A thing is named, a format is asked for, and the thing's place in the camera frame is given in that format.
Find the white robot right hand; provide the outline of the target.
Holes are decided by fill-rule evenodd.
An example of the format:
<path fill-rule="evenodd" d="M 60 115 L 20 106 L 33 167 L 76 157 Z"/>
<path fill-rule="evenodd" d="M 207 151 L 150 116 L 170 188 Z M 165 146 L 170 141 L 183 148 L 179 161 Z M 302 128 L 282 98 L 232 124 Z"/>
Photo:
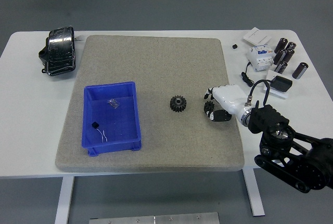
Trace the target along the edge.
<path fill-rule="evenodd" d="M 208 88 L 204 99 L 209 97 L 204 112 L 211 121 L 227 122 L 234 115 L 243 126 L 248 126 L 253 105 L 238 85 Z"/>

